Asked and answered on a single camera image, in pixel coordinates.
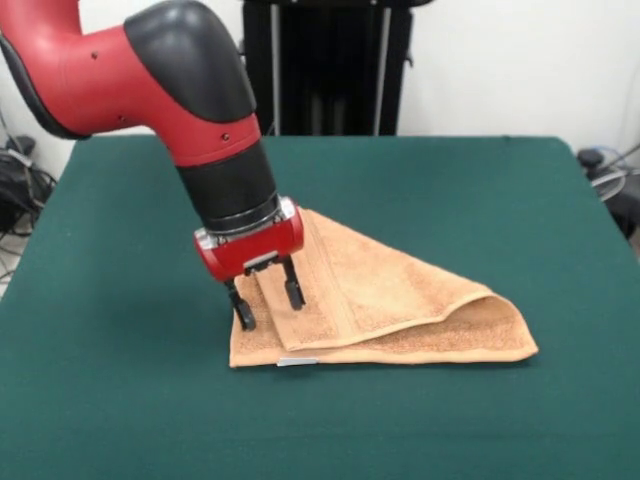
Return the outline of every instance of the green tablecloth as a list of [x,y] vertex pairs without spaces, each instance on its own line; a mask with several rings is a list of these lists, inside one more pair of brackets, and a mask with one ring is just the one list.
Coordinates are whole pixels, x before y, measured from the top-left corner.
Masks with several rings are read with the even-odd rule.
[[233,371],[152,137],[78,145],[0,304],[0,478],[640,478],[640,268],[554,139],[268,139],[280,191],[487,283],[517,365]]

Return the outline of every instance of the towel label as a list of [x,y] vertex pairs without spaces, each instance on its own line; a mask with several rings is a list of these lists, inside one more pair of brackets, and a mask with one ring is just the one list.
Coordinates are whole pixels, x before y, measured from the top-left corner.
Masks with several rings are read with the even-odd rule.
[[302,357],[302,358],[294,358],[294,357],[282,357],[278,360],[279,367],[293,367],[295,365],[315,365],[318,363],[317,358],[311,357]]

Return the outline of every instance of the folded towel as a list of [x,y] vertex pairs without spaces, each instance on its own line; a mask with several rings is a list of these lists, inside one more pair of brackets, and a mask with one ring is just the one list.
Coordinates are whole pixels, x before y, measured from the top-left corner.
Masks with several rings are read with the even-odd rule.
[[488,287],[429,265],[310,210],[293,256],[307,305],[284,272],[237,280],[256,330],[234,316],[232,367],[296,363],[513,362],[538,352],[518,309]]

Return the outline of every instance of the towel fold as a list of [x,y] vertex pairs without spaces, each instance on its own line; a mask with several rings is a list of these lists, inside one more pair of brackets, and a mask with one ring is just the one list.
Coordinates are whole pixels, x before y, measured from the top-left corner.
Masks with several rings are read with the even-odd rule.
[[234,317],[232,367],[292,363],[513,362],[538,352],[524,318],[488,287],[301,209],[294,254],[307,305],[273,267],[237,280],[257,328]]

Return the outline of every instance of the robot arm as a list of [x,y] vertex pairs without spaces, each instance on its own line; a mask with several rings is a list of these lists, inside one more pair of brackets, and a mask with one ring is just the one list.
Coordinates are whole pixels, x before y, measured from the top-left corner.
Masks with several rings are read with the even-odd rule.
[[167,0],[83,35],[78,0],[0,0],[0,29],[14,80],[50,133],[83,139],[145,125],[158,134],[202,219],[197,250],[243,328],[255,321],[234,277],[273,263],[302,308],[291,261],[303,243],[300,215],[277,194],[244,66],[211,10]]

